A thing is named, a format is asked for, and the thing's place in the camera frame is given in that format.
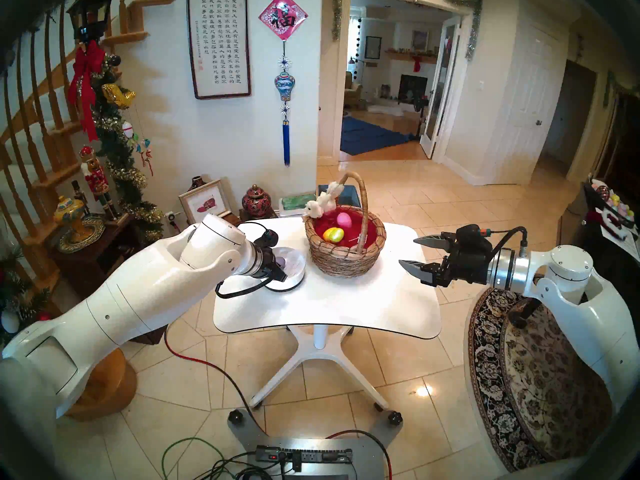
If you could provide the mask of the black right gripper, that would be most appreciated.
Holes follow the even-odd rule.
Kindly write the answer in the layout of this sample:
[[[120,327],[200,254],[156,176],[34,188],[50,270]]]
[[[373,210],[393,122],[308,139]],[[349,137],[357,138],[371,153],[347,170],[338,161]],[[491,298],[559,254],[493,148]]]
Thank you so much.
[[[399,265],[421,284],[431,287],[448,287],[453,280],[463,280],[469,284],[487,285],[488,255],[493,247],[470,247],[450,250],[453,247],[453,234],[440,233],[418,237],[414,243],[423,247],[434,248],[443,255],[441,264],[433,264],[430,273],[424,268],[426,264],[417,260],[399,260]]]

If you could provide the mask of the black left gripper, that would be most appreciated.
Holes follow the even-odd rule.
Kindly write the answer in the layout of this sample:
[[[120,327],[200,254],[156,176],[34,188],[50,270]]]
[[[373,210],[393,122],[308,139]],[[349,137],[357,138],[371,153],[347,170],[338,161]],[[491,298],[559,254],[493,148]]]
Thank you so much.
[[[256,279],[268,279],[286,283],[289,276],[284,272],[289,272],[290,265],[287,260],[277,261],[277,256],[273,252],[273,249],[258,249],[257,256],[259,257],[258,270],[256,271]]]

